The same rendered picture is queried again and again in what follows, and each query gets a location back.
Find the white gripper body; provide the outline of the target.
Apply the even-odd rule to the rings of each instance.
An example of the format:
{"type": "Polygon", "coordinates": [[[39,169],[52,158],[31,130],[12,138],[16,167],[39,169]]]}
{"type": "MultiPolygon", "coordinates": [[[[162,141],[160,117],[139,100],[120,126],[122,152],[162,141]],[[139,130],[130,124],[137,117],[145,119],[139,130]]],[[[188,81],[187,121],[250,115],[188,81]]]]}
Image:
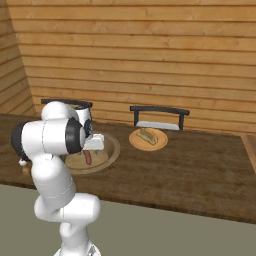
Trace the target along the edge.
{"type": "Polygon", "coordinates": [[[84,150],[103,150],[104,149],[104,135],[94,134],[93,137],[87,140],[83,147],[84,150]]]}

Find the red-brown sausage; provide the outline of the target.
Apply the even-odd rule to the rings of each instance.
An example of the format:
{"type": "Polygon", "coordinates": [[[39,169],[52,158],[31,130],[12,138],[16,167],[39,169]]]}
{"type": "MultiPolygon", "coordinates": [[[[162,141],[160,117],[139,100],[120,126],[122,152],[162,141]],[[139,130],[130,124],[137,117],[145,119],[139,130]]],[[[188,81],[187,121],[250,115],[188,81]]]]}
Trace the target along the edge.
{"type": "Polygon", "coordinates": [[[91,165],[92,164],[92,158],[91,158],[90,152],[88,150],[83,150],[83,154],[85,156],[86,164],[91,165]]]}

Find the tan hot dog bun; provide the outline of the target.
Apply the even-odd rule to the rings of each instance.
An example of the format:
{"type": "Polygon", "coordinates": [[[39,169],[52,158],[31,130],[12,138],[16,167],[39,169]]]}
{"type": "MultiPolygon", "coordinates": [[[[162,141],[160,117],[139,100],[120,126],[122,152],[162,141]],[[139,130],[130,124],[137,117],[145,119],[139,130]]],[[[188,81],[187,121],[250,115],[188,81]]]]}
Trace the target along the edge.
{"type": "Polygon", "coordinates": [[[157,136],[147,128],[141,128],[138,136],[151,145],[155,145],[158,142],[157,136]]]}

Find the orange round plate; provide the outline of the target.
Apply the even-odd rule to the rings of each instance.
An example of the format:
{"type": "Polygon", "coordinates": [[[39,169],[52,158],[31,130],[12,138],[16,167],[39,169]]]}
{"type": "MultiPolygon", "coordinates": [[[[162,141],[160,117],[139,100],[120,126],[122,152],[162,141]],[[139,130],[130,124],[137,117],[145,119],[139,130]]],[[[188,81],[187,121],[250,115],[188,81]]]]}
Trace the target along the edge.
{"type": "Polygon", "coordinates": [[[151,130],[158,138],[158,142],[155,145],[151,145],[138,136],[140,129],[141,128],[133,131],[129,135],[129,142],[135,148],[142,150],[142,151],[157,151],[157,150],[164,148],[167,145],[168,136],[164,132],[162,132],[158,129],[154,129],[154,128],[147,128],[147,129],[151,130]]]}

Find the black chair with white seat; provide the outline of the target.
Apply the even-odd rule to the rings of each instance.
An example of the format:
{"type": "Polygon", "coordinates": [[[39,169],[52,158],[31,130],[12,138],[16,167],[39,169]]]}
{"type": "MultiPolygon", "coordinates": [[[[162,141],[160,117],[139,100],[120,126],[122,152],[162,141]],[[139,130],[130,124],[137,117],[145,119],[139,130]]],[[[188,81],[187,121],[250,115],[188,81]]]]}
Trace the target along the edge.
{"type": "Polygon", "coordinates": [[[166,106],[131,106],[136,127],[182,131],[190,111],[166,106]]]}

